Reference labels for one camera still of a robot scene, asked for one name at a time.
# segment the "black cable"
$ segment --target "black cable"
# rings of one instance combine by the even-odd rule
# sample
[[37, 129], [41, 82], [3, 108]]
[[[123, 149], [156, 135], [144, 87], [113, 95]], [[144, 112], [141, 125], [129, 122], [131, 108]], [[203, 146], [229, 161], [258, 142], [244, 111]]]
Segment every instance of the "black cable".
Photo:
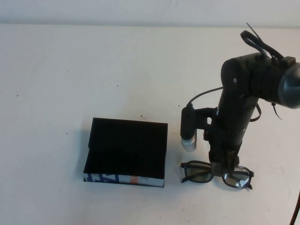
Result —
[[223, 89], [223, 87], [215, 88], [215, 89], [208, 90], [208, 91], [205, 91], [203, 93], [200, 93], [199, 95], [196, 95], [195, 97], [193, 97], [188, 103], [191, 104], [195, 99], [199, 98], [200, 96], [211, 93], [213, 91], [221, 90], [221, 89]]
[[275, 114], [278, 116], [277, 111], [276, 111], [276, 108], [275, 108], [276, 104], [275, 104], [275, 103], [272, 103], [272, 106], [273, 106], [273, 109], [274, 109], [274, 111], [275, 111]]
[[300, 192], [299, 192], [299, 197], [298, 197], [298, 200], [297, 200], [297, 203], [296, 203], [296, 208], [295, 208], [294, 214], [292, 215], [290, 225], [295, 224], [299, 209], [300, 209]]
[[261, 110], [261, 108], [259, 107], [258, 103], [256, 104], [256, 108], [257, 108], [257, 110], [258, 110], [259, 116], [258, 116], [258, 117], [256, 117], [256, 118], [254, 118], [254, 119], [251, 119], [251, 120], [250, 120], [250, 122], [255, 122], [255, 121], [258, 121], [258, 120], [259, 120], [259, 118], [260, 118], [260, 117], [261, 117], [261, 115], [262, 115], [262, 110]]
[[[252, 27], [251, 27], [249, 24], [247, 24], [247, 25], [248, 25], [248, 26], [251, 28], [251, 30], [257, 35], [257, 33], [252, 29]], [[272, 48], [272, 47], [268, 46], [266, 43], [264, 43], [264, 42], [262, 41], [262, 39], [261, 39], [258, 35], [257, 35], [257, 37], [256, 37], [256, 36], [254, 36], [253, 34], [251, 34], [249, 31], [244, 30], [244, 31], [240, 34], [240, 36], [242, 37], [242, 39], [244, 40], [244, 42], [245, 42], [247, 45], [249, 45], [249, 46], [251, 46], [251, 47], [257, 49], [261, 54], [262, 54], [261, 49], [263, 49], [263, 50], [266, 50], [268, 53], [270, 53], [270, 55], [271, 55], [272, 57], [274, 56], [274, 57], [277, 58], [278, 60], [284, 58], [282, 54], [280, 54], [280, 53], [279, 53], [278, 51], [276, 51], [274, 48]]]

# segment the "black eyeglass frame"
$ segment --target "black eyeglass frame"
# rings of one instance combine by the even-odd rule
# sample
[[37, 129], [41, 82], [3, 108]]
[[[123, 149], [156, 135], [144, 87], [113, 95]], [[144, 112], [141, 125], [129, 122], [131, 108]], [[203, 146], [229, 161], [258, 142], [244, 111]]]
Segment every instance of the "black eyeglass frame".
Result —
[[[186, 182], [186, 181], [188, 181], [188, 180], [191, 181], [191, 182], [194, 182], [194, 183], [208, 183], [208, 182], [210, 182], [210, 181], [213, 179], [214, 175], [212, 175], [212, 173], [211, 173], [211, 177], [210, 177], [210, 179], [208, 179], [208, 180], [205, 180], [205, 181], [196, 181], [196, 180], [192, 180], [191, 176], [188, 176], [188, 174], [187, 174], [187, 167], [188, 167], [188, 165], [191, 164], [191, 163], [200, 163], [200, 164], [208, 165], [209, 167], [204, 166], [202, 169], [210, 168], [210, 173], [211, 173], [212, 168], [211, 168], [211, 164], [210, 164], [210, 163], [206, 163], [206, 162], [202, 162], [202, 161], [197, 161], [197, 160], [192, 160], [192, 161], [189, 161], [189, 162], [187, 162], [187, 163], [181, 163], [181, 164], [180, 164], [180, 167], [184, 169], [184, 174], [185, 174], [185, 177], [184, 177], [184, 178], [182, 179], [182, 181], [181, 181], [182, 183], [183, 183], [183, 182]], [[248, 168], [243, 167], [243, 166], [236, 166], [235, 168], [244, 169], [244, 170], [246, 170], [246, 171], [248, 172], [248, 174], [249, 174], [249, 180], [247, 181], [247, 183], [246, 183], [245, 185], [243, 185], [242, 187], [237, 187], [237, 186], [228, 184], [228, 183], [225, 181], [225, 177], [224, 177], [224, 175], [227, 173], [227, 172], [225, 172], [225, 171], [222, 171], [222, 172], [221, 172], [221, 174], [222, 174], [221, 177], [222, 177], [223, 182], [224, 182], [227, 186], [230, 186], [230, 187], [232, 187], [232, 188], [237, 188], [237, 189], [249, 188], [249, 189], [252, 190], [252, 186], [251, 186], [250, 183], [251, 183], [251, 178], [254, 177], [254, 172], [250, 171]]]

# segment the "eyeglass lens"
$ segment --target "eyeglass lens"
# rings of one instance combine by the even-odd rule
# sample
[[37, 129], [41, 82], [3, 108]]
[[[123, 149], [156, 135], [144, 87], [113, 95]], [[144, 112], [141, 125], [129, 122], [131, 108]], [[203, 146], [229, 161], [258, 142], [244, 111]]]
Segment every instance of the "eyeglass lens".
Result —
[[244, 168], [235, 168], [232, 173], [223, 174], [224, 182], [237, 188], [245, 188], [248, 185], [250, 174]]
[[192, 162], [187, 164], [187, 178], [193, 182], [206, 182], [212, 177], [211, 166]]

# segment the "white tabletop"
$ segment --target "white tabletop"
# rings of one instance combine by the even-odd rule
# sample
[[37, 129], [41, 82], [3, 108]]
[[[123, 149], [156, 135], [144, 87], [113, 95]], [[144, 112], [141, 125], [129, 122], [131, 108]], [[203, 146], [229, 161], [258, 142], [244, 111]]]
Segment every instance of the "white tabletop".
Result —
[[[181, 110], [221, 86], [225, 60], [255, 52], [243, 30], [0, 25], [0, 224], [288, 224], [300, 188], [299, 110], [278, 106], [281, 121], [259, 101], [262, 117], [239, 154], [255, 173], [252, 191], [218, 177], [180, 182], [180, 163], [208, 161], [209, 151], [201, 131], [197, 150], [184, 151]], [[300, 30], [257, 32], [300, 60]], [[195, 108], [217, 106], [220, 94]], [[83, 182], [93, 117], [168, 123], [165, 187]]]

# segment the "orange lettering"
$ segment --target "orange lettering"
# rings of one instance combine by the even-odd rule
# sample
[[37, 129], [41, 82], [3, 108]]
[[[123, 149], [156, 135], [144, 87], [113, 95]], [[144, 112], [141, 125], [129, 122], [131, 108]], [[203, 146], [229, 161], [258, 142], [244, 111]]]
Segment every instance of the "orange lettering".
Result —
[[131, 184], [138, 184], [139, 183], [139, 177], [138, 176], [130, 176], [130, 183]]

